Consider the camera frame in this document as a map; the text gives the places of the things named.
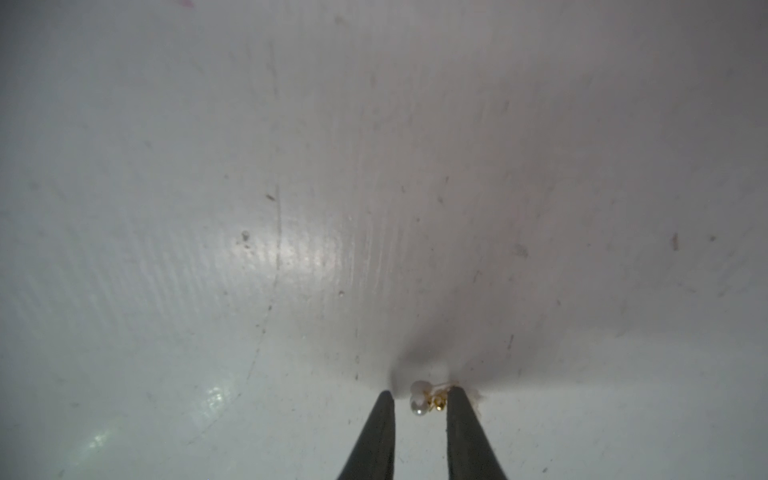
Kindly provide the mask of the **gold pearl earring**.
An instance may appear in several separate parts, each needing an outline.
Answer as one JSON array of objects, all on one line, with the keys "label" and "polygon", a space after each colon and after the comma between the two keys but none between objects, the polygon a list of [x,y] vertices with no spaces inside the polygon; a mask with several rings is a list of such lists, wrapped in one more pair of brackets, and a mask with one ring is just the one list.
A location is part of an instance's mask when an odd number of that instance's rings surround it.
[{"label": "gold pearl earring", "polygon": [[433,384],[426,380],[417,380],[410,386],[410,410],[416,416],[424,416],[432,411],[442,412],[448,405],[448,393],[456,382]]}]

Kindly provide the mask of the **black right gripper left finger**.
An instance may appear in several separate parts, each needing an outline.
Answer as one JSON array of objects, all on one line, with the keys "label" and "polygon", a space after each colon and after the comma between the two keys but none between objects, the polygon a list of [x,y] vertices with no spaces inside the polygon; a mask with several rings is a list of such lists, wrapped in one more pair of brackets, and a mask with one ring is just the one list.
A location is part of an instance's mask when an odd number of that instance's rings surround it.
[{"label": "black right gripper left finger", "polygon": [[395,459],[395,403],[382,391],[361,430],[338,480],[392,480]]}]

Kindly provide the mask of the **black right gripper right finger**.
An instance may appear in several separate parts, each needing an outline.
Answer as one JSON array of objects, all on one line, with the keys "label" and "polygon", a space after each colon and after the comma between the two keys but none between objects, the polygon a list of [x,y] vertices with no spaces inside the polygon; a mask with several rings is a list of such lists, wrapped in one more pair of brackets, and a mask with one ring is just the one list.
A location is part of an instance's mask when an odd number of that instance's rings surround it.
[{"label": "black right gripper right finger", "polygon": [[445,412],[448,478],[507,480],[463,388],[448,391]]}]

